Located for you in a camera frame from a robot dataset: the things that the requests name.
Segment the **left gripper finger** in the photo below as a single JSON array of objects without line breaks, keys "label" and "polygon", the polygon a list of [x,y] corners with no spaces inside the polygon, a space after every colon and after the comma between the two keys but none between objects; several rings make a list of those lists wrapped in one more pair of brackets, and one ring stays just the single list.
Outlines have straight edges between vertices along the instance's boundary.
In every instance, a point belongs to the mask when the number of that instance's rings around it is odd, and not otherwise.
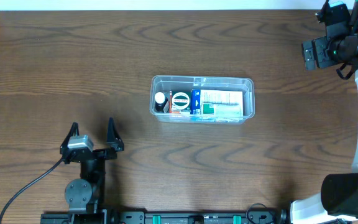
[{"label": "left gripper finger", "polygon": [[109,122],[108,122],[106,143],[114,150],[124,149],[124,143],[120,135],[118,134],[118,131],[116,130],[114,120],[112,117],[109,118]]},{"label": "left gripper finger", "polygon": [[78,135],[79,135],[78,123],[73,122],[66,138],[63,140],[63,142],[61,144],[61,148],[66,149],[68,147],[68,142],[69,142],[70,138],[73,136],[78,136]]}]

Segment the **black bottle white cap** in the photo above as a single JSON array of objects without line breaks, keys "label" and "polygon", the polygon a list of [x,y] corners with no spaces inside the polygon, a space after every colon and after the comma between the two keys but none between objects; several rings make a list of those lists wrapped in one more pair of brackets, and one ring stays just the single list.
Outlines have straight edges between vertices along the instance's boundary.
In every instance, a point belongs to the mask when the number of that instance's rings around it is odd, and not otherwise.
[{"label": "black bottle white cap", "polygon": [[166,113],[168,111],[168,98],[163,92],[157,92],[154,95],[155,110],[158,113]]}]

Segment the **blue fever patch box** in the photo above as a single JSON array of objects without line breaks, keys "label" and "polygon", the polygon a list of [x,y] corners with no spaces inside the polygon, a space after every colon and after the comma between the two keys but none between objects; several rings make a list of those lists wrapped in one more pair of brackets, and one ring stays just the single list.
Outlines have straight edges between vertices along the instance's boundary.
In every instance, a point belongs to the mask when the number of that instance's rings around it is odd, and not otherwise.
[{"label": "blue fever patch box", "polygon": [[241,91],[222,90],[192,90],[191,92],[191,114],[207,122],[232,122],[238,121],[242,116],[208,116],[201,114],[201,107],[204,103],[241,105],[244,115],[244,100]]}]

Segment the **white green medicine box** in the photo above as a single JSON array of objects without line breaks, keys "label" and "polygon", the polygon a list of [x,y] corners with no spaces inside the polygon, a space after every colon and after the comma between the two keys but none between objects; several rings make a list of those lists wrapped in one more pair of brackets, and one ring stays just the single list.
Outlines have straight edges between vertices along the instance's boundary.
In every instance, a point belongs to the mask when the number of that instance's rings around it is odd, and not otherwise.
[{"label": "white green medicine box", "polygon": [[226,104],[214,104],[204,103],[201,107],[201,114],[208,116],[242,116],[241,105],[226,105]]}]

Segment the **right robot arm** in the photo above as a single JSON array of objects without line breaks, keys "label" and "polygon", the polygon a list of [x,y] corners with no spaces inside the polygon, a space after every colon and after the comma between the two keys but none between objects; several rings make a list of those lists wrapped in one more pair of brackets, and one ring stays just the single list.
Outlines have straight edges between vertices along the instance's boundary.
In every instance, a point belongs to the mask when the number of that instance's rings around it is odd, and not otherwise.
[{"label": "right robot arm", "polygon": [[[326,34],[302,44],[308,70],[338,65],[342,80],[353,78],[358,93],[358,0],[352,10],[345,3],[326,1],[316,13]],[[358,221],[358,131],[357,146],[351,172],[329,174],[321,191],[290,205],[289,223],[352,223]]]}]

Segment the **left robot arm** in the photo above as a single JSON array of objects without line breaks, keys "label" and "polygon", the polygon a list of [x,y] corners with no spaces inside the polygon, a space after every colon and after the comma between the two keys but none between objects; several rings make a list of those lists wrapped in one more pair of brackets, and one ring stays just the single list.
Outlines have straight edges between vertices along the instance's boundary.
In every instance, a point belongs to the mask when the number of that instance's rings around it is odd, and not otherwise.
[{"label": "left robot arm", "polygon": [[113,118],[109,118],[106,144],[105,148],[95,149],[91,138],[81,135],[78,123],[74,122],[60,146],[64,164],[80,164],[80,177],[65,189],[69,223],[114,223],[114,214],[104,208],[105,164],[117,158],[117,153],[124,150],[124,143]]}]

